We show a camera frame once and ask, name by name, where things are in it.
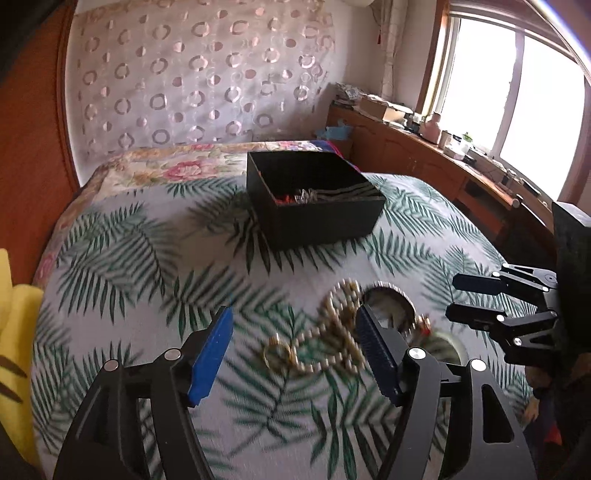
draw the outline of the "wooden headboard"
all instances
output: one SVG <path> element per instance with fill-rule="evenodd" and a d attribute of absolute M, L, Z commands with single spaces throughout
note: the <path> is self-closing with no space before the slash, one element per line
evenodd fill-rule
<path fill-rule="evenodd" d="M 75 2 L 31 35 L 0 83 L 0 248 L 30 283 L 56 220 L 79 190 L 67 135 L 64 68 Z"/>

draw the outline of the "window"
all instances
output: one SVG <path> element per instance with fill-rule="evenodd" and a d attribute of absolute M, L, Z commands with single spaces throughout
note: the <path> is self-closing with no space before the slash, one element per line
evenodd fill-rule
<path fill-rule="evenodd" d="M 581 68 L 519 29 L 478 20 L 454 18 L 450 42 L 441 127 L 468 132 L 556 200 L 583 120 Z"/>

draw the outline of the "floral pattern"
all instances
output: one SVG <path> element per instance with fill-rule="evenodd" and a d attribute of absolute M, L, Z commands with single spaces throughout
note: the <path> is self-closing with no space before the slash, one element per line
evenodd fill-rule
<path fill-rule="evenodd" d="M 153 185 L 244 175 L 248 152 L 279 150 L 333 151 L 328 142 L 281 141 L 142 148 L 112 157 L 95 170 L 81 193 L 57 221 L 37 267 L 33 285 L 45 289 L 68 230 L 91 204 Z"/>

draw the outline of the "yellow cloth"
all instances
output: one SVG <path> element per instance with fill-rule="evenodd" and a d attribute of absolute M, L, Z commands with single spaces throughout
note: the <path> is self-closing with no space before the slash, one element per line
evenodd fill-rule
<path fill-rule="evenodd" d="M 6 250 L 0 250 L 0 297 L 0 326 L 3 326 L 0 330 L 0 382 L 22 400 L 17 402 L 0 394 L 0 422 L 21 456 L 39 466 L 33 438 L 29 377 L 43 291 L 29 285 L 12 286 Z M 8 362 L 18 365 L 27 376 L 22 377 L 10 367 L 2 366 Z"/>
<path fill-rule="evenodd" d="M 10 264 L 8 252 L 0 248 L 0 332 L 8 320 L 10 301 L 12 298 L 12 278 L 10 277 Z"/>

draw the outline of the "cabinet door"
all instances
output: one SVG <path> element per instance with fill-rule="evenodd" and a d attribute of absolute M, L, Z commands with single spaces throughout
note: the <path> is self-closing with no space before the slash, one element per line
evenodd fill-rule
<path fill-rule="evenodd" d="M 382 155 L 382 170 L 384 173 L 397 175 L 412 175 L 415 166 L 415 155 L 402 143 L 386 138 L 384 140 L 384 153 Z"/>
<path fill-rule="evenodd" d="M 384 139 L 373 128 L 358 125 L 353 130 L 353 146 L 351 148 L 351 162 L 361 171 L 378 173 L 380 170 Z"/>
<path fill-rule="evenodd" d="M 414 176 L 428 183 L 451 201 L 457 197 L 466 178 L 461 168 L 440 155 L 430 155 L 423 162 L 419 162 Z"/>

